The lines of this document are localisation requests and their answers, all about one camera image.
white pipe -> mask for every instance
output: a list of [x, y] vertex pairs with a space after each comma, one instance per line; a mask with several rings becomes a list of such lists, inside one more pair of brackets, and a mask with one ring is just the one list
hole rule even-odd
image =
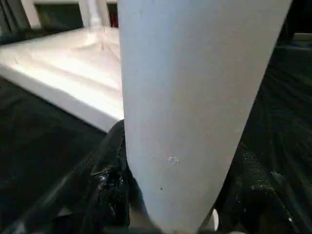
[[90, 27], [102, 26], [102, 19], [98, 10], [97, 0], [88, 0]]
[[213, 206], [291, 0], [120, 0], [127, 158], [151, 220]]

white rod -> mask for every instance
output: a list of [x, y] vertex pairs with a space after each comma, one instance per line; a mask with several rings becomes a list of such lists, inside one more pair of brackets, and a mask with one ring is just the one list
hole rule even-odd
[[127, 158], [163, 231], [213, 206], [290, 2], [118, 2]]

white tube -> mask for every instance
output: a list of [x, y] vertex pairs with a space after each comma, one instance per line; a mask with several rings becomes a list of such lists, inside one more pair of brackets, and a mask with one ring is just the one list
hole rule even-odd
[[97, 0], [88, 0], [89, 16], [90, 16], [90, 26], [97, 27], [102, 26], [102, 19], [98, 10]]
[[120, 0], [127, 158], [151, 220], [195, 233], [291, 0]]

crumpled black plastic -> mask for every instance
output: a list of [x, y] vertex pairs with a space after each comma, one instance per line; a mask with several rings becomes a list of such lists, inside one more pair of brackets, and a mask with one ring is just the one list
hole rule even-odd
[[278, 46], [217, 201], [221, 226], [312, 233], [312, 50]]
[[0, 233], [129, 225], [123, 122], [106, 136], [3, 78], [0, 99]]

black fabric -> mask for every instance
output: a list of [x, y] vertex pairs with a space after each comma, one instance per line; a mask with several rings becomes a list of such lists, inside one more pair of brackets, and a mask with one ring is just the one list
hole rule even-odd
[[312, 233], [311, 62], [275, 49], [218, 198], [225, 230]]
[[0, 0], [0, 28], [2, 33], [16, 33], [30, 29], [20, 0]]
[[0, 78], [0, 231], [21, 219], [104, 137]]

